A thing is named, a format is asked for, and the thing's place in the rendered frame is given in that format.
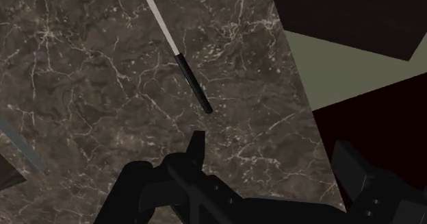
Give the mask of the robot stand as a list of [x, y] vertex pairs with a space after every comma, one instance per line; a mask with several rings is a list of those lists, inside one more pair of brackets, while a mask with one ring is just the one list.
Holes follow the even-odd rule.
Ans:
[[284, 30], [409, 61], [427, 34], [427, 0], [274, 0]]

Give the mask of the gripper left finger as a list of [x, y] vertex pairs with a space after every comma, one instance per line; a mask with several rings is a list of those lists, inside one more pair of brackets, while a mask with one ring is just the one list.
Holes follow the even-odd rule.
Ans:
[[182, 224], [243, 224], [242, 198], [219, 177], [203, 172], [205, 132], [195, 131], [183, 153], [159, 166], [126, 164], [94, 224], [148, 224], [156, 208], [169, 206]]

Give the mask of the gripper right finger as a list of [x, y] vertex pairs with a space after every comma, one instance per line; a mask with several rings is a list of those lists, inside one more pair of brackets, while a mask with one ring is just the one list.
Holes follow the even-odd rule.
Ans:
[[349, 224], [427, 224], [427, 188], [372, 166], [350, 142], [335, 143], [331, 169], [352, 202]]

